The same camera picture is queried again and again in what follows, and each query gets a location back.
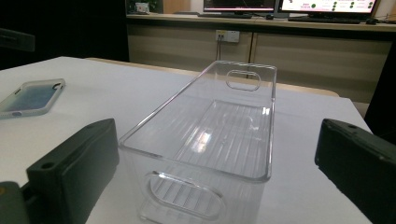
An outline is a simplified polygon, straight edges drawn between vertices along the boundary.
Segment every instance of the white table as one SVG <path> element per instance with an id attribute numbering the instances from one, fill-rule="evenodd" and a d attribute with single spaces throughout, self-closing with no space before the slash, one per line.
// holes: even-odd
<path id="1" fill-rule="evenodd" d="M 61 57 L 0 71 L 0 99 L 23 82 L 62 77 L 48 114 L 0 119 L 0 181 L 27 182 L 25 169 L 73 133 L 114 118 L 118 138 L 191 80 L 169 72 Z M 320 123 L 339 119 L 369 130 L 346 98 L 276 90 L 272 178 L 258 223 L 370 223 L 314 164 Z M 121 162 L 87 223 L 139 223 Z"/>

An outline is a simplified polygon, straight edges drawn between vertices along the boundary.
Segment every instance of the clear plastic container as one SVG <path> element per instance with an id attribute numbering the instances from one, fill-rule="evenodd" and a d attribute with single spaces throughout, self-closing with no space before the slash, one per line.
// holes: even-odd
<path id="1" fill-rule="evenodd" d="M 271 175 L 276 68 L 216 61 L 120 139 L 139 216 L 252 223 Z"/>

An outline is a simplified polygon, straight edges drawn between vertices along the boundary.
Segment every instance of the monitor screen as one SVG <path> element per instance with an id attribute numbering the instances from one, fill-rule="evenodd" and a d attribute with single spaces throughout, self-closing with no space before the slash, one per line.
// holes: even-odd
<path id="1" fill-rule="evenodd" d="M 274 12 L 276 0 L 204 0 L 204 12 Z"/>
<path id="2" fill-rule="evenodd" d="M 371 16 L 379 0 L 280 0 L 278 11 L 304 14 Z"/>

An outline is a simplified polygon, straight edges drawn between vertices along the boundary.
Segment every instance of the wall socket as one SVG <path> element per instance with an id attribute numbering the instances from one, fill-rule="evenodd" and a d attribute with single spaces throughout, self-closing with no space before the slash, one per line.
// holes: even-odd
<path id="1" fill-rule="evenodd" d="M 216 40 L 238 43 L 239 31 L 216 30 Z"/>

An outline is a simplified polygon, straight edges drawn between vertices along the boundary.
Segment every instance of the smartphone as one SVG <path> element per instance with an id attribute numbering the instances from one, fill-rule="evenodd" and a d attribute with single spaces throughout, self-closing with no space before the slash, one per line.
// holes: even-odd
<path id="1" fill-rule="evenodd" d="M 0 103 L 0 119 L 46 114 L 64 86 L 63 78 L 23 83 Z"/>

